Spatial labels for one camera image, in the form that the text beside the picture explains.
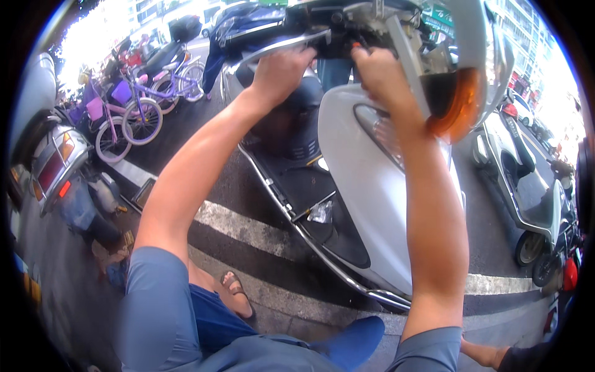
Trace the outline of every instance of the rear storage box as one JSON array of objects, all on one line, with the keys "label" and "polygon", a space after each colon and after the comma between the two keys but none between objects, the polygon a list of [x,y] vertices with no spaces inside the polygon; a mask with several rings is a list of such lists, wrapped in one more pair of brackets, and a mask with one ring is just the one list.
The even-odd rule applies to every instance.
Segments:
[{"label": "rear storage box", "polygon": [[184,17],[170,24],[171,40],[188,43],[201,33],[202,23],[195,15]]}]

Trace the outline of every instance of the brown sandal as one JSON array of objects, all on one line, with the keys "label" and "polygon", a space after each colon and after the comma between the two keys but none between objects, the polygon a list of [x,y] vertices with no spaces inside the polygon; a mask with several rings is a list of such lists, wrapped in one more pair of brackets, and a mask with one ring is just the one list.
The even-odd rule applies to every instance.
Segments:
[{"label": "brown sandal", "polygon": [[[227,273],[231,273],[231,278],[229,278],[227,283],[223,284]],[[240,286],[235,287],[234,289],[230,290],[229,287],[231,287],[231,285],[235,282],[240,283]],[[242,295],[246,296],[246,299],[248,300],[248,304],[250,305],[250,308],[252,309],[252,315],[249,318],[243,318],[244,320],[252,320],[256,317],[256,310],[254,310],[254,307],[252,306],[252,303],[250,302],[248,295],[246,294],[246,292],[244,292],[244,288],[242,286],[242,282],[240,281],[240,278],[238,278],[237,275],[233,271],[226,271],[223,275],[221,275],[221,279],[219,279],[219,283],[221,283],[223,288],[229,290],[232,296],[235,296],[238,293],[241,293]]]}]

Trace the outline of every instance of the tree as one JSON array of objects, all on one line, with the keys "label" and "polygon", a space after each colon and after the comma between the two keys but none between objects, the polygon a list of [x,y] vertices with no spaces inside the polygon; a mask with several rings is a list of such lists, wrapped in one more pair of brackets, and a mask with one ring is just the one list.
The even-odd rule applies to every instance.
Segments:
[{"label": "tree", "polygon": [[62,42],[66,37],[70,25],[85,18],[90,11],[95,9],[102,0],[75,0],[71,3],[70,7],[60,19],[54,30],[52,31],[47,42],[43,46],[48,54],[54,60],[54,67],[56,70],[56,76],[62,71],[64,65],[64,59],[58,57],[58,54],[62,52]]}]

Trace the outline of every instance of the foot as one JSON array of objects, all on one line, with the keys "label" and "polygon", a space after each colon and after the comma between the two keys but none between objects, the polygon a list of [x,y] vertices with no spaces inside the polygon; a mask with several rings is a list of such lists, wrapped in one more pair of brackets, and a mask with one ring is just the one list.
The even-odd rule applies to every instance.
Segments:
[{"label": "foot", "polygon": [[[231,271],[228,271],[223,277],[223,282],[221,283],[223,285],[223,288],[227,288],[227,282],[231,279],[231,277],[233,277],[233,273]],[[227,288],[227,291],[231,294],[231,297],[237,304],[237,308],[235,309],[236,313],[242,318],[247,319],[252,316],[252,307],[250,306],[250,302],[248,301],[248,296],[246,296],[244,293],[236,293],[234,295],[233,293],[235,288],[242,288],[240,282],[233,282],[229,286],[229,288]]]}]

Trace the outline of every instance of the pink basket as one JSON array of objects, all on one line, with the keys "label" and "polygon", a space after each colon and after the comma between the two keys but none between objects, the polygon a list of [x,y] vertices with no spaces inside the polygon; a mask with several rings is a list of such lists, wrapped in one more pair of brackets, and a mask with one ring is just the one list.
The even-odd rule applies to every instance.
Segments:
[{"label": "pink basket", "polygon": [[87,111],[91,120],[95,121],[104,115],[104,103],[101,98],[95,97],[87,104]]},{"label": "pink basket", "polygon": [[117,87],[115,87],[114,91],[112,92],[112,97],[119,103],[125,105],[126,102],[132,97],[132,92],[130,91],[130,87],[128,83],[125,81],[120,82]]}]

